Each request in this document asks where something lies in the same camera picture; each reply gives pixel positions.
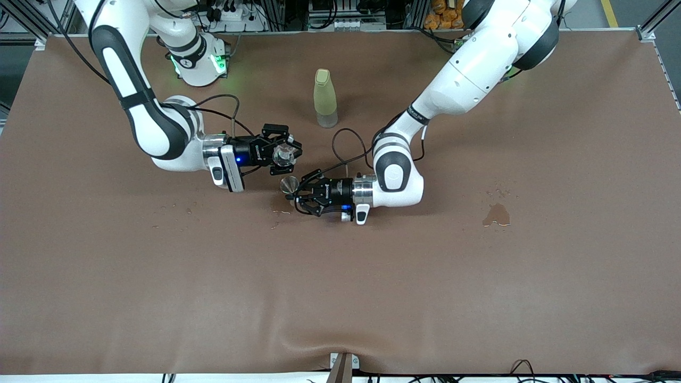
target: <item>brown tablecloth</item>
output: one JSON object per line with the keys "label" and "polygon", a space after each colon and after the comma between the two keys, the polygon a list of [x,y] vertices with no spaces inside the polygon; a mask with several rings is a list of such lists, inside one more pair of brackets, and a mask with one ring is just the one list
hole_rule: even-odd
{"label": "brown tablecloth", "polygon": [[[229,78],[196,89],[163,53],[150,40],[143,55],[159,98],[236,94],[251,129],[303,142],[298,175],[336,161],[317,68],[338,126],[369,140],[448,59],[417,33],[246,36]],[[360,152],[350,135],[338,147]],[[383,373],[681,369],[680,164],[653,46],[563,33],[548,62],[434,119],[419,205],[364,227],[278,214],[266,171],[230,194],[156,168],[111,89],[52,38],[0,138],[0,372],[295,371],[335,351]],[[511,225],[483,227],[497,203]]]}

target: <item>floor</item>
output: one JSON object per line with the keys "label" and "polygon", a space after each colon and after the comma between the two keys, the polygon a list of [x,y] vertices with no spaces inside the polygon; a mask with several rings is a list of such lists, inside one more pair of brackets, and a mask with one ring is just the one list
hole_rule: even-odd
{"label": "floor", "polygon": [[[566,29],[635,27],[657,9],[663,0],[579,0],[565,16]],[[612,7],[610,20],[604,8]],[[656,44],[675,89],[681,89],[681,10],[673,13],[657,30]],[[12,105],[23,77],[32,46],[4,46],[0,42],[0,102]],[[0,120],[6,118],[0,111]]]}

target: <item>white robotic arm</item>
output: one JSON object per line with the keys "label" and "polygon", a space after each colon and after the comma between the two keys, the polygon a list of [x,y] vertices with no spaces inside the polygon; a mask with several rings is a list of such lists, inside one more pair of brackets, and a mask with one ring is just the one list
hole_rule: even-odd
{"label": "white robotic arm", "polygon": [[329,180],[313,172],[301,182],[308,194],[296,196],[299,205],[314,215],[341,211],[343,220],[355,219],[361,225],[370,208],[420,202],[424,179],[411,157],[412,137],[438,114],[464,114],[474,108],[511,66],[529,70],[546,60],[558,43],[554,15],[575,2],[466,0],[462,17],[473,33],[407,110],[377,134],[376,175]]}
{"label": "white robotic arm", "polygon": [[208,85],[226,71],[223,40],[199,33],[188,18],[168,14],[182,14],[194,5],[195,0],[76,0],[83,18],[92,20],[92,48],[128,116],[135,142],[158,167],[209,170],[215,185],[231,192],[243,190],[241,166],[270,166],[270,174],[291,172],[302,148],[288,127],[265,125],[258,136],[205,135],[201,112],[193,109],[191,99],[176,95],[163,104],[157,100],[141,65],[150,26],[189,85]]}

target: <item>metal post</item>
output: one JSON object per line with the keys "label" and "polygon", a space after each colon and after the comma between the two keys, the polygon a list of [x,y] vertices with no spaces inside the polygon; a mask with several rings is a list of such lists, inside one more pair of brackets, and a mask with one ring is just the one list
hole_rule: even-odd
{"label": "metal post", "polygon": [[681,5],[681,0],[664,0],[657,10],[644,21],[643,24],[636,27],[639,40],[642,42],[650,42],[655,39],[655,29]]}

